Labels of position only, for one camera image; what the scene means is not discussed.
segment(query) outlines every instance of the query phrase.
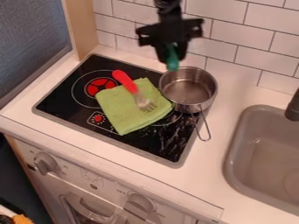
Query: red spoon handle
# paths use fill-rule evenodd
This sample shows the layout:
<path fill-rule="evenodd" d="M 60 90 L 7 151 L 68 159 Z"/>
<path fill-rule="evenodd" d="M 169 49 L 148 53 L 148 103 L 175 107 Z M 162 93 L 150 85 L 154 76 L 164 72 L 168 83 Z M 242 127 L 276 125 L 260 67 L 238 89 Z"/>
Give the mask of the red spoon handle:
<path fill-rule="evenodd" d="M 114 70 L 112 76 L 119 81 L 131 94 L 138 93 L 138 86 L 132 81 L 132 79 L 122 70 Z"/>

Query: faucet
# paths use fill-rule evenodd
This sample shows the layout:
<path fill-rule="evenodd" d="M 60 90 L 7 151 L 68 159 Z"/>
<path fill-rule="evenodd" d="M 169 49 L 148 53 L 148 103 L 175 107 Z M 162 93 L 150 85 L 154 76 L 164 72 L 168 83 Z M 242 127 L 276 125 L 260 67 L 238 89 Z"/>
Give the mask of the faucet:
<path fill-rule="evenodd" d="M 299 122 L 299 88 L 286 108 L 284 115 L 292 122 Z"/>

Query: control panel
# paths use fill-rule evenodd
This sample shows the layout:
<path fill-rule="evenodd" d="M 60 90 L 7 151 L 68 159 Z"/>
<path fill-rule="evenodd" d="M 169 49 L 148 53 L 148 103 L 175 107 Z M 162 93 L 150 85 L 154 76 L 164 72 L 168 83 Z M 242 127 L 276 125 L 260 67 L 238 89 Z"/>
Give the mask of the control panel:
<path fill-rule="evenodd" d="M 103 129 L 103 130 L 106 130 L 106 131 L 109 131 L 111 133 L 118 135 L 117 131 L 111 125 L 111 123 L 106 118 L 106 116 L 99 111 L 93 112 L 93 114 L 91 114 L 88 117 L 87 123 L 89 123 L 90 125 L 93 125 L 94 127 L 99 128 L 99 129 Z"/>
<path fill-rule="evenodd" d="M 150 214 L 155 214 L 155 220 L 158 221 L 153 223 L 157 224 L 196 224 L 197 222 L 189 215 L 181 213 L 164 203 L 146 198 L 111 179 L 104 178 L 95 172 L 47 154 L 35 147 L 24 144 L 21 151 L 26 163 L 34 167 L 35 172 L 40 172 L 41 175 L 51 173 L 73 186 L 122 207 L 129 214 L 135 214 L 141 220 L 149 217 Z"/>

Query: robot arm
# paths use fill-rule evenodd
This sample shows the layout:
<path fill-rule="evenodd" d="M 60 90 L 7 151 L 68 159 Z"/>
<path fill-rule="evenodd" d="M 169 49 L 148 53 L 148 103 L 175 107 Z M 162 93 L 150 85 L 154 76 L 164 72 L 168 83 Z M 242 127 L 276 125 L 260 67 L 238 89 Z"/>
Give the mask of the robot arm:
<path fill-rule="evenodd" d="M 169 59 L 183 60 L 193 38 L 203 36 L 204 19 L 182 19 L 181 0 L 154 0 L 159 23 L 136 29 L 140 46 L 153 46 L 159 60 L 169 67 Z"/>

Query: red burner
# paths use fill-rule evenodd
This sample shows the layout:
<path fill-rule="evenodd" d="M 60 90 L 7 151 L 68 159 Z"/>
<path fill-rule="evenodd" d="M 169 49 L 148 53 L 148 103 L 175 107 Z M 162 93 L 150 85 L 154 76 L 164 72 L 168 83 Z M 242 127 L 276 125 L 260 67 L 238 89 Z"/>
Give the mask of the red burner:
<path fill-rule="evenodd" d="M 103 117 L 101 115 L 96 115 L 94 117 L 94 120 L 97 122 L 97 123 L 100 123 L 102 120 L 103 120 Z"/>
<path fill-rule="evenodd" d="M 113 80 L 106 78 L 98 78 L 88 83 L 87 93 L 89 96 L 94 97 L 101 90 L 114 87 L 116 87 L 116 82 L 114 82 Z"/>

